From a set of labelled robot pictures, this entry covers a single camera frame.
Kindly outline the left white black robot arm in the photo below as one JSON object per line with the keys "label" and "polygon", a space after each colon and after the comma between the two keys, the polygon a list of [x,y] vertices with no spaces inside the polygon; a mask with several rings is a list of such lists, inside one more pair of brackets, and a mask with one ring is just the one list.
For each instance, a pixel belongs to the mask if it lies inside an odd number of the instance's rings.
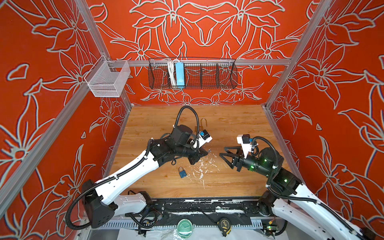
{"label": "left white black robot arm", "polygon": [[[72,230],[82,230],[87,227],[99,228],[112,217],[125,214],[143,214],[149,210],[151,198],[144,191],[131,196],[123,196],[122,192],[146,174],[158,169],[165,163],[175,165],[180,158],[187,158],[195,165],[201,158],[207,156],[203,145],[212,140],[211,135],[196,126],[194,132],[179,120],[184,110],[189,109],[198,118],[197,112],[190,106],[180,108],[171,133],[166,133],[159,139],[148,140],[146,149],[133,161],[115,173],[97,182],[91,180],[83,184],[81,194],[73,200],[67,209],[65,223]],[[71,214],[79,201],[83,202],[88,217],[88,223],[75,225]]]}

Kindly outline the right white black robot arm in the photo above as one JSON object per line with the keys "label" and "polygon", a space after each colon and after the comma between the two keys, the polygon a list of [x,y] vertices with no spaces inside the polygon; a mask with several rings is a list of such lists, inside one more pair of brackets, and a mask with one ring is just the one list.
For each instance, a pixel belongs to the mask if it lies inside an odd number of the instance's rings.
{"label": "right white black robot arm", "polygon": [[374,240],[376,234],[346,220],[293,173],[282,167],[284,158],[270,141],[249,134],[237,136],[237,147],[225,147],[220,157],[231,169],[247,169],[267,178],[259,211],[272,213],[315,240]]}

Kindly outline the brass padlock long shackle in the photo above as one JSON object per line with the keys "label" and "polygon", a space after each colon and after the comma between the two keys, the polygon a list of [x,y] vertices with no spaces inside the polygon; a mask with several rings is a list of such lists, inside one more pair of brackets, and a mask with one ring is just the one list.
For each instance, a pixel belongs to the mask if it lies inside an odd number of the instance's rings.
{"label": "brass padlock long shackle", "polygon": [[208,127],[208,121],[205,118],[200,119],[200,130],[203,131]]}

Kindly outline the blue padlock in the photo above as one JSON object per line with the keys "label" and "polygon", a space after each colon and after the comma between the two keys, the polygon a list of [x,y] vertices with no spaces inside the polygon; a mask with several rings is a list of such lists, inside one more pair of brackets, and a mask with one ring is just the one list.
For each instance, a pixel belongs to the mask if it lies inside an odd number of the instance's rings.
{"label": "blue padlock", "polygon": [[181,179],[183,179],[183,178],[185,178],[185,177],[188,176],[187,172],[186,172],[185,169],[182,168],[182,167],[179,167],[179,168],[178,168],[178,172],[179,172],[179,175],[180,175]]}

